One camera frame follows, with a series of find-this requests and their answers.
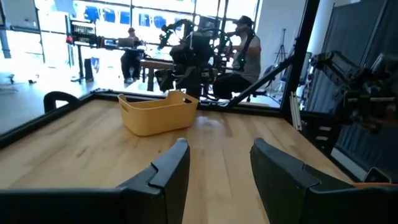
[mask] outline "man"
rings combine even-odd
[[[128,38],[134,40],[135,42],[140,41],[140,39],[136,36],[136,30],[134,28],[130,27],[128,32],[129,32]],[[126,50],[123,56],[120,58],[120,61],[122,65],[124,82],[133,83],[136,80],[138,80],[141,72],[141,59],[139,53],[131,50]],[[131,67],[134,68],[132,77],[130,74]]]
[[[242,52],[246,40],[248,39],[247,30],[252,30],[253,21],[248,16],[242,16],[236,24],[236,35],[241,38],[239,45],[232,46],[235,50],[233,68],[238,69],[239,54]],[[261,43],[258,36],[254,36],[246,52],[244,71],[232,71],[219,75],[213,84],[213,93],[220,99],[231,99],[232,92],[240,93],[256,82],[261,73]]]

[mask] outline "wooden table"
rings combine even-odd
[[[94,100],[2,150],[0,187],[115,187],[185,138],[191,164],[183,223],[263,224],[249,156],[256,137],[350,183],[280,118],[197,111],[190,128],[140,138],[123,126],[117,102]]]
[[[173,69],[173,62],[160,62],[151,59],[142,59],[141,67],[143,69],[148,68],[148,87],[147,91],[154,91],[154,71],[155,69]]]

